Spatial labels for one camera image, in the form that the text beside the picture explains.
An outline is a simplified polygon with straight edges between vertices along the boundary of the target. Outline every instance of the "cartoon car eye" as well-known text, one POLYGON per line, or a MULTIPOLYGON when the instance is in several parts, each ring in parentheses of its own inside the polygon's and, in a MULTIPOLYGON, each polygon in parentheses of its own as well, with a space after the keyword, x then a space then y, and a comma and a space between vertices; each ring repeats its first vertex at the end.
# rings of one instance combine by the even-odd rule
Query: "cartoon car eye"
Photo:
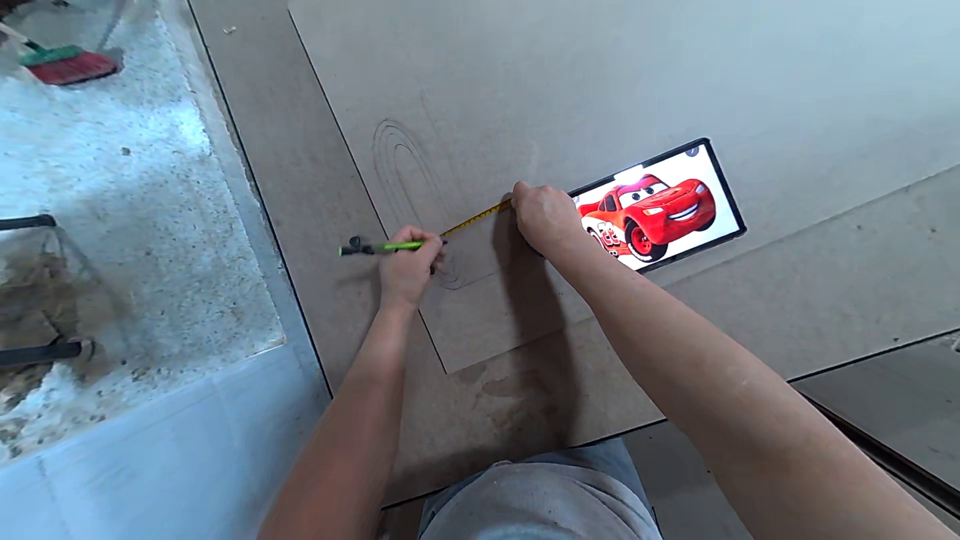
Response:
POLYGON ((626 208, 630 205, 635 205, 643 199, 655 194, 664 191, 667 188, 667 185, 663 182, 657 182, 650 184, 642 189, 637 191, 628 191, 626 193, 620 193, 620 206, 626 208))

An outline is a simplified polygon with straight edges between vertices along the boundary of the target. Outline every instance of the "tablet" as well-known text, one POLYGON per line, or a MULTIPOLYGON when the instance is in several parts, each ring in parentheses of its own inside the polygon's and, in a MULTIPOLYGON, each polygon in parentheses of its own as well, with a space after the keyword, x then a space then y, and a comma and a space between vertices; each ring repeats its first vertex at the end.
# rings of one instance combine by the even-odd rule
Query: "tablet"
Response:
POLYGON ((747 231, 709 139, 700 138, 570 192, 584 229, 646 272, 747 231))

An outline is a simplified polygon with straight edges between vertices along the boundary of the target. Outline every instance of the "yellow measuring tape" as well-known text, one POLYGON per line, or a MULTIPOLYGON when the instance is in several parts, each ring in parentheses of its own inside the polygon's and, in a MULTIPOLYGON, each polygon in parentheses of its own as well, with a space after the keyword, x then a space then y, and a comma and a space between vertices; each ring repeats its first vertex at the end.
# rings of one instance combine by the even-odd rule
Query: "yellow measuring tape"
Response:
POLYGON ((467 225, 472 224, 474 221, 476 221, 476 220, 478 220, 478 219, 483 219, 483 218, 487 217, 488 215, 495 214, 495 213, 497 213, 497 212, 500 212, 500 211, 503 211, 503 210, 505 210, 505 209, 508 209, 508 208, 510 207, 510 205, 511 205, 511 204, 510 204, 510 199, 507 199, 506 201, 500 203, 499 205, 497 205, 497 206, 495 206, 495 207, 493 207, 493 208, 491 208, 491 209, 485 209, 484 211, 476 214, 475 216, 471 217, 471 218, 468 219, 467 221, 461 223, 460 225, 458 225, 458 226, 456 226, 456 227, 454 227, 454 228, 452 228, 452 229, 447 229, 446 231, 444 231, 443 234, 441 234, 441 236, 447 236, 447 235, 450 234, 450 233, 455 233, 455 232, 457 232, 457 231, 460 231, 462 228, 466 227, 467 225))

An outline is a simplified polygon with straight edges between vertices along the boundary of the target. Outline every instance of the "hand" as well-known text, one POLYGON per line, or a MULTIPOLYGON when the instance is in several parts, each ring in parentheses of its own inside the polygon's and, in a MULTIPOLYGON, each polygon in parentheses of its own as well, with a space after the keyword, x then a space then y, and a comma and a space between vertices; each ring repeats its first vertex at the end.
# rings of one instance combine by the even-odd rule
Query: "hand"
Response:
POLYGON ((580 225, 580 214, 573 199, 559 189, 517 182, 511 201, 520 232, 544 257, 554 260, 571 250, 595 245, 580 225))
POLYGON ((380 309, 413 312, 420 305, 423 289, 430 281, 430 266, 440 256, 444 243, 436 234, 407 225, 391 242, 424 240, 416 251, 399 250, 380 260, 380 309))

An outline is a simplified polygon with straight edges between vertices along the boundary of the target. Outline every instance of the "cartoon car mouth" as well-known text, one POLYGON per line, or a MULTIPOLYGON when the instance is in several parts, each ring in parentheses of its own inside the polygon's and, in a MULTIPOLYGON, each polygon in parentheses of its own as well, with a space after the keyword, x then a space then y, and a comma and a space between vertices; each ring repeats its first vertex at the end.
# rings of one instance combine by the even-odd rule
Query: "cartoon car mouth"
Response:
POLYGON ((693 205, 692 207, 686 210, 682 210, 677 213, 670 214, 667 217, 674 221, 685 221, 693 217, 693 214, 697 213, 697 207, 699 206, 700 206, 700 203, 697 203, 696 205, 693 205))

